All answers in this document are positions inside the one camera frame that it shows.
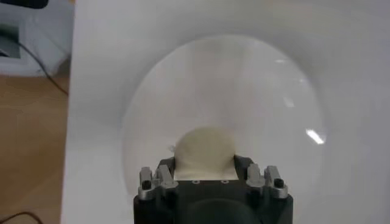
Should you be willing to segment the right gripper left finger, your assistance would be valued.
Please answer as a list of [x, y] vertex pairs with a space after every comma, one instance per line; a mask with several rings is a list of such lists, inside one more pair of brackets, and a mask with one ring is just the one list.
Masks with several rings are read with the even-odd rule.
[[174, 179], [175, 168], [174, 157], [161, 160], [155, 172], [150, 167], [142, 167], [139, 173], [138, 198], [153, 200], [158, 194], [162, 197], [176, 195], [179, 182]]

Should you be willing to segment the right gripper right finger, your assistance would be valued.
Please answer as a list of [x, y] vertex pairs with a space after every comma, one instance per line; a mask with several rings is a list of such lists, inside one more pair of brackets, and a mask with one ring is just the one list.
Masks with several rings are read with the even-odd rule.
[[288, 186], [280, 176], [277, 166], [267, 166], [262, 173], [257, 163], [249, 157], [233, 157], [235, 171], [250, 193], [260, 197], [288, 198]]

